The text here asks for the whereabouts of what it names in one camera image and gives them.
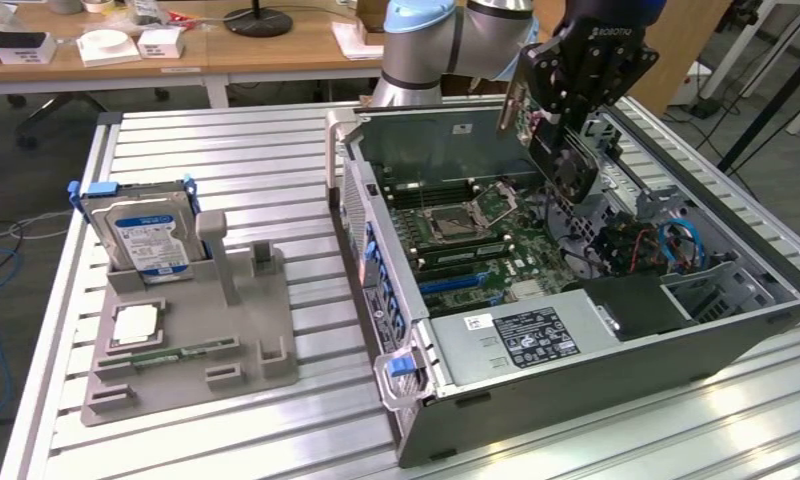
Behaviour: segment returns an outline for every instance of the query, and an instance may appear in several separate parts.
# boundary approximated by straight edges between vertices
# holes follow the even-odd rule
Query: black lamp base
[[[226,15],[226,18],[236,17],[251,11],[251,8],[235,10]],[[276,37],[291,31],[294,19],[279,10],[263,8],[260,18],[255,15],[244,15],[235,20],[226,20],[226,27],[238,35],[246,35],[247,37]]]

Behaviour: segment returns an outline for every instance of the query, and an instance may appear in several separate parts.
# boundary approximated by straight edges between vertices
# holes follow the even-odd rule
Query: circuit board
[[[469,202],[392,209],[431,317],[539,295],[578,280],[525,192],[502,181]]]

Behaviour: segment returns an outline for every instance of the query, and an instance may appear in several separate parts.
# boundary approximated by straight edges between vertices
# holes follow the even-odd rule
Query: aluminum extrusion table
[[[619,105],[800,268],[799,237],[646,110]],[[800,478],[800,325],[705,381],[397,467],[324,199],[324,115],[346,106],[132,113],[99,126],[86,185],[190,173],[203,208],[227,211],[228,246],[284,250],[302,380],[84,427],[107,256],[75,215],[2,478]],[[670,183],[627,142],[625,152],[651,187]]]

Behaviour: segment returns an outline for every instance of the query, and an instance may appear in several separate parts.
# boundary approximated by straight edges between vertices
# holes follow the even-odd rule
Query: motherboard
[[[533,188],[510,178],[386,196],[431,318],[561,293],[578,280]]]

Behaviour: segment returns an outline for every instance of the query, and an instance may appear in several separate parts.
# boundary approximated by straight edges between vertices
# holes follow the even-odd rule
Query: white box
[[[184,39],[180,28],[146,30],[139,39],[139,53],[143,58],[182,58]]]
[[[697,100],[697,95],[699,93],[699,89],[706,86],[709,83],[709,77],[711,77],[711,69],[701,64],[699,62],[694,62],[691,65],[691,69],[689,70],[689,74],[682,81],[682,86],[679,87],[679,91],[677,92],[677,96],[670,101],[670,105],[691,105]]]
[[[56,54],[56,40],[54,35],[46,34],[42,43],[35,40],[30,43],[27,48],[7,48],[0,47],[0,61],[7,65],[30,65],[30,64],[47,64],[54,60]]]
[[[115,65],[116,63],[136,62],[143,59],[131,37],[126,35],[127,39],[118,45],[98,47],[94,42],[84,40],[84,37],[91,33],[95,32],[87,33],[78,39],[78,48],[80,49],[80,58],[83,59],[84,67]]]

